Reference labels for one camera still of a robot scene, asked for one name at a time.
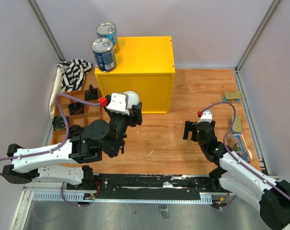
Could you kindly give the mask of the white lid clear jar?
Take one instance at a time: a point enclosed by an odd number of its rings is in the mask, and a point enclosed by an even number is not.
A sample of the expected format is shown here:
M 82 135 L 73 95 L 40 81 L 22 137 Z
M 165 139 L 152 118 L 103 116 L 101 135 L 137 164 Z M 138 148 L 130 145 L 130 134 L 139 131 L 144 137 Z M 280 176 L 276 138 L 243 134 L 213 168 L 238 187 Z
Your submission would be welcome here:
M 140 102 L 139 95 L 133 91 L 126 91 L 124 94 L 128 97 L 127 108 L 132 108 L 133 105 L 138 105 Z

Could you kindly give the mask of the dark blue tin can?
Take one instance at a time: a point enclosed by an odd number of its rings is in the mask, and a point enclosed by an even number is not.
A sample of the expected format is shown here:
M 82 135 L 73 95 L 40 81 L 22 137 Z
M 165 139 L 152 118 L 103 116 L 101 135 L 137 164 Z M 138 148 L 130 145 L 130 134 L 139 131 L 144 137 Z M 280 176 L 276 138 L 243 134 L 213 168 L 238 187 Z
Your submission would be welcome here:
M 98 38 L 92 44 L 96 65 L 102 72 L 111 72 L 117 67 L 114 46 L 108 38 Z

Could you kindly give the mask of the blue label tin can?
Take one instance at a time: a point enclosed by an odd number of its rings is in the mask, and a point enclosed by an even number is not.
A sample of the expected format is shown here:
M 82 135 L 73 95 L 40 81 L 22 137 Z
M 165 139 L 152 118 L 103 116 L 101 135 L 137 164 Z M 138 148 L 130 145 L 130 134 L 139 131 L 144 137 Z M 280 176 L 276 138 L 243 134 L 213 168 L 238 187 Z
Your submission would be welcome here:
M 117 54 L 120 50 L 117 36 L 116 25 L 110 22 L 101 23 L 96 27 L 98 38 L 108 38 L 114 46 L 114 53 Z

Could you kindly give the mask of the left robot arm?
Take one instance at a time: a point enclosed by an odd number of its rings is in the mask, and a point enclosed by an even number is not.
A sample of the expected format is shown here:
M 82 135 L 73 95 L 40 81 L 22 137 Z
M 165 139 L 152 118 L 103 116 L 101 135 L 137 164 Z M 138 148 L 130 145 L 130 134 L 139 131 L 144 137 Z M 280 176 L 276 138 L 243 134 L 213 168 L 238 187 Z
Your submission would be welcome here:
M 67 189 L 93 190 L 100 187 L 88 163 L 124 153 L 126 130 L 142 124 L 142 102 L 137 93 L 112 93 L 99 99 L 110 121 L 98 119 L 83 128 L 83 133 L 65 137 L 60 144 L 24 149 L 10 144 L 0 175 L 11 184 L 46 180 L 64 182 Z

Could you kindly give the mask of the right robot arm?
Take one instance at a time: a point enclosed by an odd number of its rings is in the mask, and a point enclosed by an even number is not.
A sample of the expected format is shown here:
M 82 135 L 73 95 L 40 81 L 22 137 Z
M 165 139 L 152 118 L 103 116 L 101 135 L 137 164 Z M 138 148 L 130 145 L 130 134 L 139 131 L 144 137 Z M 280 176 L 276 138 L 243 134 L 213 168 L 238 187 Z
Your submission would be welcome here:
M 183 138 L 197 142 L 206 159 L 217 168 L 210 172 L 209 187 L 234 193 L 250 204 L 272 230 L 282 230 L 290 224 L 290 183 L 256 170 L 228 146 L 217 140 L 215 122 L 185 121 Z

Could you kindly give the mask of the yellow wooden box counter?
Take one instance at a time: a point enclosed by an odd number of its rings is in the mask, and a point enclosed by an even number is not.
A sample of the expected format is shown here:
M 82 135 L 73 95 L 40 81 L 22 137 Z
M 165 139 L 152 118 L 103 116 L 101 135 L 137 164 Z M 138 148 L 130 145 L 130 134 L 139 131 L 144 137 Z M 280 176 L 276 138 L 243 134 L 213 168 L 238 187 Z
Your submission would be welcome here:
M 115 70 L 95 69 L 102 95 L 133 91 L 143 114 L 168 114 L 175 80 L 172 37 L 119 37 L 118 42 Z

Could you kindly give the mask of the black folded cloth top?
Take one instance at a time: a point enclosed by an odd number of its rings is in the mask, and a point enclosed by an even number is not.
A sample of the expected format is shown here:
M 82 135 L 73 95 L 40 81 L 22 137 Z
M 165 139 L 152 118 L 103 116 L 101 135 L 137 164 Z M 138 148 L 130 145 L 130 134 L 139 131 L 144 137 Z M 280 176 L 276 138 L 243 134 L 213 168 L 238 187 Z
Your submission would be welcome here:
M 91 101 L 91 100 L 97 100 L 98 99 L 98 89 L 94 88 L 91 84 L 89 85 L 89 89 L 85 91 L 85 100 Z

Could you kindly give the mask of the colourful tall can lying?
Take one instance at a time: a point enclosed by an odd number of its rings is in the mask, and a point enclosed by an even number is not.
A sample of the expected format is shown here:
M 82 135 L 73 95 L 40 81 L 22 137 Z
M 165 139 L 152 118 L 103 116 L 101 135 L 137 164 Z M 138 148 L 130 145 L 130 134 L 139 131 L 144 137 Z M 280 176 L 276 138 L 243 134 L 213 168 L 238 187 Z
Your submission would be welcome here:
M 229 137 L 229 143 L 231 148 L 233 149 L 233 151 L 236 152 L 236 154 L 243 159 L 244 161 L 246 161 L 247 163 L 250 163 L 251 161 L 249 161 L 248 158 L 248 154 L 245 151 L 244 145 L 242 143 L 242 139 L 240 134 L 233 134 Z

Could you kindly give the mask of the black rolled cloth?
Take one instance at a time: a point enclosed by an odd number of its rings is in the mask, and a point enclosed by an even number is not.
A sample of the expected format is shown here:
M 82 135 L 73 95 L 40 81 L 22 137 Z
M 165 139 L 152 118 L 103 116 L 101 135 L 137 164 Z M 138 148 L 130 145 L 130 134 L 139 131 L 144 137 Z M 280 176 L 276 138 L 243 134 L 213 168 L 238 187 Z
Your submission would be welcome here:
M 79 115 L 84 113 L 84 104 L 80 102 L 73 102 L 68 105 L 70 115 Z
M 80 125 L 72 125 L 68 130 L 68 139 L 72 139 L 73 137 L 80 136 L 83 134 L 83 127 Z

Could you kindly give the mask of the black white striped cloth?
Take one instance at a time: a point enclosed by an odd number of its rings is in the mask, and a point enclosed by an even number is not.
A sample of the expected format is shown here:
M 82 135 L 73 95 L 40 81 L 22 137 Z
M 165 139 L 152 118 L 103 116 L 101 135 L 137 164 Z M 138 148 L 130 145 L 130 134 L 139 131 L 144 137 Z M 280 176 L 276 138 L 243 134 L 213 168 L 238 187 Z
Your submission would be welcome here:
M 57 64 L 61 70 L 62 90 L 65 92 L 79 91 L 85 76 L 92 70 L 92 63 L 82 59 L 62 61 Z

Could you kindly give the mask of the gold rectangular tin can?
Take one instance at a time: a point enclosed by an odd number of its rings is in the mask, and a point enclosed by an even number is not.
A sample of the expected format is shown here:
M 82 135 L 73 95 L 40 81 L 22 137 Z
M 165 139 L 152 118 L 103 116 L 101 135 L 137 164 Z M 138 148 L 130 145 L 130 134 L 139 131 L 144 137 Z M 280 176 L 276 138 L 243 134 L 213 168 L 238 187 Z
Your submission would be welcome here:
M 240 91 L 236 92 L 225 92 L 223 95 L 223 102 L 228 103 L 238 103 L 242 99 L 242 94 Z

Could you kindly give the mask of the white plastic spoon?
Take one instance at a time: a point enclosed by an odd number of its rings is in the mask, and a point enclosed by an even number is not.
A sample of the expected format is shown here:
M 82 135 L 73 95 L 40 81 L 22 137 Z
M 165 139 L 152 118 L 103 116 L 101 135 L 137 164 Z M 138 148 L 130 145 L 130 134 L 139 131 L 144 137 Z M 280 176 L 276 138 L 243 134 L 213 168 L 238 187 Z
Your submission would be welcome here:
M 240 136 L 241 136 L 242 143 L 243 143 L 243 145 L 244 145 L 245 151 L 246 151 L 246 153 L 248 154 L 249 161 L 251 161 L 251 160 L 253 159 L 252 152 L 250 151 L 250 149 L 249 149 L 248 146 L 247 146 L 247 143 L 246 143 L 246 141 L 245 141 L 244 135 L 241 134 Z

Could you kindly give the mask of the white cloth roll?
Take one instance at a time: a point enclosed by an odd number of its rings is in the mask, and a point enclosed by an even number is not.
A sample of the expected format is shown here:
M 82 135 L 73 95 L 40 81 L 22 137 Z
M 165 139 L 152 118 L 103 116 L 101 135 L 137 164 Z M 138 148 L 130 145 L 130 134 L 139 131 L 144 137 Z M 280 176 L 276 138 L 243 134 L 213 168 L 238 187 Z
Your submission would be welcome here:
M 62 91 L 62 70 L 58 68 L 57 73 L 56 73 L 56 78 L 54 81 L 52 94 L 50 97 L 50 102 L 49 102 L 49 114 L 50 114 L 51 119 L 54 117 L 54 113 L 55 113 L 56 95 L 61 92 L 63 92 Z

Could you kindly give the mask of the blue yellow rolled cloth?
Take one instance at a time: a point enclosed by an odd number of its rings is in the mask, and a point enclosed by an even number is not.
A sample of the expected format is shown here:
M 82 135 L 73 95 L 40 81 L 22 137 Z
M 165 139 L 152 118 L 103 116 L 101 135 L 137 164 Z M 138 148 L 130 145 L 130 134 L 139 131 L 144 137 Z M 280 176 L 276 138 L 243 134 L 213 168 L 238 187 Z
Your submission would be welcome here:
M 54 117 L 54 119 L 52 121 L 52 125 L 53 125 L 54 131 L 65 130 L 67 127 L 65 122 L 64 122 L 64 119 L 61 115 L 57 115 Z

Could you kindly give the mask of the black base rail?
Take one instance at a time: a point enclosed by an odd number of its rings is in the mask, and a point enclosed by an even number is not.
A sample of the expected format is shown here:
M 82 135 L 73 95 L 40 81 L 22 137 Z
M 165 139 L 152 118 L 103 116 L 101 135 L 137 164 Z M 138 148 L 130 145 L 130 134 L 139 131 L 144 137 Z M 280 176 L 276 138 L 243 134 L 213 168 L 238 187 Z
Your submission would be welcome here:
M 209 176 L 95 174 L 92 182 L 67 184 L 67 190 L 95 191 L 98 198 L 136 201 L 196 201 L 201 193 L 227 193 Z

